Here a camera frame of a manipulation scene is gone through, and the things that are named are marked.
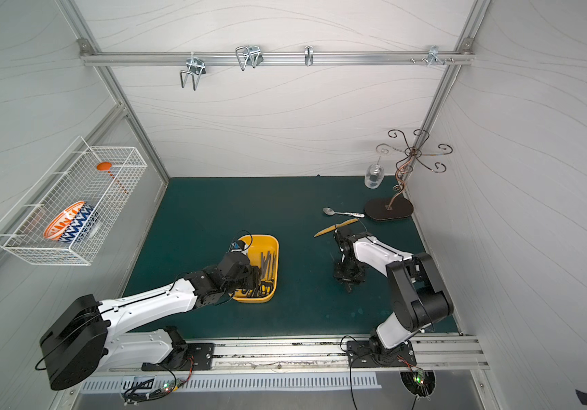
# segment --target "dark green mat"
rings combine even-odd
[[[137,330],[174,325],[185,339],[297,334],[369,333],[391,313],[387,278],[369,269],[366,282],[346,293],[332,278],[339,251],[332,234],[318,231],[349,217],[328,217],[323,207],[362,212],[364,202],[388,196],[387,177],[377,190],[360,176],[284,178],[172,178],[125,295],[173,282],[181,272],[216,264],[242,229],[280,242],[278,289],[271,301],[236,301],[159,319]],[[411,218],[363,219],[378,239],[406,252],[423,252]],[[357,222],[354,232],[363,227]],[[435,325],[455,332],[452,318]]]

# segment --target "robotic arm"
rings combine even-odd
[[[367,265],[387,276],[391,288],[394,312],[373,333],[371,351],[391,353],[453,312],[453,302],[428,254],[402,252],[367,232],[353,234],[346,226],[335,230],[334,237],[342,252],[334,276],[348,291],[364,281]],[[216,304],[236,289],[254,289],[260,269],[250,265],[245,243],[233,246],[218,265],[163,287],[120,299],[96,301],[93,295],[76,299],[41,337],[45,367],[36,365],[36,369],[47,370],[50,387],[63,390],[96,370],[122,365],[145,362],[182,368],[188,346],[176,329],[128,331],[160,317]]]
[[[335,230],[334,238],[342,253],[334,277],[347,291],[364,281],[366,265],[387,277],[394,312],[376,328],[370,340],[373,351],[395,349],[453,313],[453,301],[429,254],[397,250],[368,232],[353,234],[348,226]]]
[[[157,289],[100,302],[93,295],[76,299],[40,339],[50,387],[63,390],[96,370],[126,364],[182,367],[187,345],[177,330],[127,332],[160,317],[216,304],[235,289],[256,287],[260,271],[250,265],[244,248],[239,241],[218,265]]]

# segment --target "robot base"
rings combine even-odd
[[[398,356],[403,357],[410,365],[416,365],[412,342],[401,344],[399,347],[388,350],[386,354],[373,353],[369,344],[349,340],[346,344],[352,356],[348,356],[349,365],[355,367],[406,367],[407,365]]]
[[[183,360],[169,361],[168,358],[160,365],[169,370],[189,370],[191,362],[187,359],[189,356],[193,357],[193,370],[209,370],[211,369],[211,360],[214,358],[214,343],[189,343],[188,349],[183,355]],[[144,363],[141,366],[142,371],[163,371],[164,368],[159,364]]]
[[[391,198],[376,198],[367,201],[364,204],[364,213],[367,217],[378,221],[403,219],[412,215],[414,211],[412,202],[399,196],[394,200],[391,209],[387,209],[389,201]]]

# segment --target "yellow plastic bin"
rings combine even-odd
[[[249,298],[242,292],[241,289],[237,289],[234,294],[234,299],[241,303],[264,303],[268,302],[275,294],[275,289],[278,285],[278,261],[280,260],[280,243],[275,237],[271,235],[252,235],[253,243],[250,243],[250,235],[241,236],[239,238],[243,242],[250,245],[248,248],[248,258],[250,259],[250,265],[261,267],[261,254],[266,257],[266,254],[270,251],[272,254],[271,260],[273,267],[269,277],[273,279],[273,289],[268,295],[262,298]]]

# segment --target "wooden knife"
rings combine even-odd
[[[332,232],[340,226],[346,226],[346,225],[352,224],[353,222],[357,222],[357,221],[359,221],[358,218],[353,218],[353,219],[348,219],[346,222],[342,222],[341,224],[328,226],[324,230],[319,231],[316,235],[314,235],[314,237],[321,236],[323,234],[327,234],[328,232]]]

